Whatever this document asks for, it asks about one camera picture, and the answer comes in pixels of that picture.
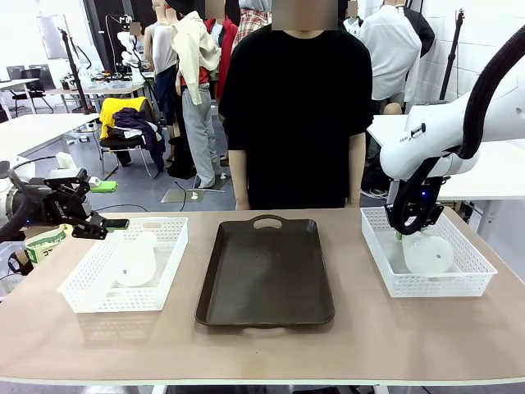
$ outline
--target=desk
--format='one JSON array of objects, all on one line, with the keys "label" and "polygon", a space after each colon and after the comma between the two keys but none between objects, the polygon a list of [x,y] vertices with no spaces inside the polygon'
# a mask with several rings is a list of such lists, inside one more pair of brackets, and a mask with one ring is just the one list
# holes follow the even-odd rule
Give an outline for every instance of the desk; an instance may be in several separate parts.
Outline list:
[{"label": "desk", "polygon": [[274,213],[317,222],[336,307],[332,323],[243,332],[195,322],[219,223],[259,213],[115,213],[189,218],[189,243],[163,311],[74,314],[57,288],[94,241],[67,239],[0,305],[1,379],[118,386],[525,381],[525,286],[449,208],[444,214],[499,271],[483,297],[391,299],[358,209]]},{"label": "desk", "polygon": [[[11,80],[9,82],[0,82],[0,92],[4,90],[13,90],[18,87],[23,87],[25,90],[25,94],[27,95],[27,99],[30,102],[31,112],[36,113],[36,109],[34,109],[33,101],[30,99],[30,92],[27,89],[27,85],[30,82],[35,82],[36,80],[39,80],[38,78],[29,78],[27,80]],[[3,97],[3,94],[0,94],[0,99],[2,100],[2,106],[3,109],[6,111],[7,119],[11,120],[11,113],[9,112],[9,107],[7,106],[6,99]]]},{"label": "desk", "polygon": [[[408,116],[375,116],[368,131],[379,145],[387,140],[400,139],[405,134]],[[442,187],[440,201],[486,201],[478,233],[490,234],[502,200],[525,199],[525,152],[507,141],[486,142],[480,147],[481,156],[469,172],[453,175]]]},{"label": "desk", "polygon": [[[90,85],[82,85],[82,89],[84,91],[84,94],[90,95],[92,94],[94,97],[95,107],[97,108],[97,111],[100,112],[100,105],[98,104],[98,101],[100,100],[98,98],[99,95],[133,95],[138,90],[144,89],[144,83],[143,84],[132,84],[130,82],[112,82],[111,84],[108,83],[101,83],[96,82]],[[64,104],[64,107],[66,107],[66,111],[69,112],[69,108],[67,107],[66,98],[64,97],[66,94],[70,94],[72,96],[78,96],[80,95],[78,90],[65,90],[65,89],[53,89],[46,91],[46,94],[59,94],[62,98],[62,103]]]},{"label": "desk", "polygon": [[62,150],[69,153],[65,134],[98,118],[97,113],[60,113],[25,115],[0,123],[0,158],[23,155],[57,140],[62,141]]}]

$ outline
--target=tray handle hole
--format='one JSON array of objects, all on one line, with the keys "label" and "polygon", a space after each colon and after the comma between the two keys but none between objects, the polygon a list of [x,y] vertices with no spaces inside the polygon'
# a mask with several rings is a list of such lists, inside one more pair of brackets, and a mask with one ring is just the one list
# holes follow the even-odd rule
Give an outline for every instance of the tray handle hole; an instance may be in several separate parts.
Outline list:
[{"label": "tray handle hole", "polygon": [[280,221],[278,221],[276,219],[261,219],[261,220],[257,220],[253,224],[253,227],[256,228],[257,230],[259,228],[264,228],[264,227],[281,228],[282,227],[282,222],[280,222]]},{"label": "tray handle hole", "polygon": [[429,277],[429,282],[452,282],[454,277]]},{"label": "tray handle hole", "polygon": [[144,223],[142,227],[143,228],[161,228],[162,223]]}]

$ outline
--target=yellow jacket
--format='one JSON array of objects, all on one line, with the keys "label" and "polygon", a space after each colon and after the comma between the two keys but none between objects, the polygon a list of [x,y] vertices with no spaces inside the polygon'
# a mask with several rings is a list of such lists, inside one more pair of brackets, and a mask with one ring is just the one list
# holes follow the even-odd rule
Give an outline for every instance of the yellow jacket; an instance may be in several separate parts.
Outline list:
[{"label": "yellow jacket", "polygon": [[145,97],[138,98],[106,98],[100,111],[100,121],[102,122],[102,133],[100,139],[107,138],[107,128],[115,127],[115,120],[113,115],[123,108],[134,108],[140,111]]}]

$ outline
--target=black tripod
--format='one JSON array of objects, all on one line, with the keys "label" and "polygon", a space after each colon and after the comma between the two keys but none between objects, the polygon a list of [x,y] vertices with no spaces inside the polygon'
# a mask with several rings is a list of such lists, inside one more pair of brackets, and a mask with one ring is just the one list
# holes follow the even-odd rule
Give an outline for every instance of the black tripod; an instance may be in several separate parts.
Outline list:
[{"label": "black tripod", "polygon": [[446,90],[449,88],[450,73],[452,72],[452,66],[456,60],[456,51],[458,49],[459,32],[461,26],[463,26],[463,19],[465,19],[463,10],[459,10],[458,20],[456,21],[456,31],[454,33],[454,40],[452,41],[452,49],[450,50],[449,62],[446,65],[445,78],[443,79],[443,85],[441,86],[440,100],[445,99]]}]

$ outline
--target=white table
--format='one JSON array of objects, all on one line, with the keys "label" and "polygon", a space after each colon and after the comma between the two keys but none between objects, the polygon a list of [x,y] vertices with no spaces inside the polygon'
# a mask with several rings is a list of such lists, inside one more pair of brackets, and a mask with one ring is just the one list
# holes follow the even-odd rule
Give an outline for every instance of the white table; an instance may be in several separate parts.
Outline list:
[{"label": "white table", "polygon": [[[99,95],[102,96],[109,96],[109,95],[134,95],[138,90],[144,89],[144,83],[137,84],[132,82],[119,82],[114,81],[111,83],[104,83],[104,82],[94,82],[93,84],[85,84],[82,85],[82,90],[84,91],[85,95],[92,95],[92,100],[95,102],[95,107],[97,108],[97,111],[100,112],[101,108],[98,103],[100,98]],[[46,94],[58,94],[62,98],[62,103],[64,104],[64,107],[66,107],[66,111],[69,113],[69,108],[67,107],[66,102],[66,94],[70,94],[72,96],[80,96],[80,93],[78,90],[65,90],[65,89],[53,89],[53,90],[47,90]]]},{"label": "white table", "polygon": [[[27,95],[27,99],[30,102],[31,111],[33,113],[36,113],[36,109],[34,109],[33,100],[31,100],[30,92],[27,89],[27,85],[30,82],[35,82],[36,80],[39,80],[38,78],[29,78],[27,80],[10,80],[9,82],[0,82],[0,92],[5,90],[13,90],[18,87],[23,87],[25,90],[25,94]],[[3,97],[3,94],[0,94],[0,99],[2,100],[2,106],[3,109],[6,111],[7,119],[11,120],[11,113],[9,112],[9,107],[7,106],[6,99]]]},{"label": "white table", "polygon": [[[375,116],[368,128],[379,145],[405,135],[406,115]],[[486,201],[477,232],[486,239],[501,203],[505,199],[525,199],[525,152],[510,142],[486,142],[481,156],[469,172],[452,176],[442,187],[439,201]]]},{"label": "white table", "polygon": [[0,123],[0,140],[3,141],[0,158],[22,155],[57,140],[62,141],[62,150],[69,153],[66,133],[99,117],[97,113],[41,114],[25,115]]}]

